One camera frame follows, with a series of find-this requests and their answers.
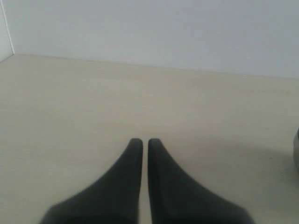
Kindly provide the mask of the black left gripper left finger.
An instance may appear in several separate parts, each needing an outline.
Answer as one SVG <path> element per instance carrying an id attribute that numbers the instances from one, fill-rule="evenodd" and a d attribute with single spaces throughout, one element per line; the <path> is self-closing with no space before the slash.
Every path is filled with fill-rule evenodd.
<path id="1" fill-rule="evenodd" d="M 46 212 L 42 224 L 136 224 L 143 143 L 132 138 L 115 164 L 96 182 Z"/>

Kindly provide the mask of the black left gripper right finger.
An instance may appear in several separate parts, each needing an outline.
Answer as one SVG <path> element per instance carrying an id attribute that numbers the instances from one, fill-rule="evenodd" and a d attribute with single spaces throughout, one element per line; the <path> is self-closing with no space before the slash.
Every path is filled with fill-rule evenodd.
<path id="1" fill-rule="evenodd" d="M 241 206 L 209 191 L 171 157 L 160 139 L 148 142 L 148 187 L 154 224 L 252 224 Z"/>

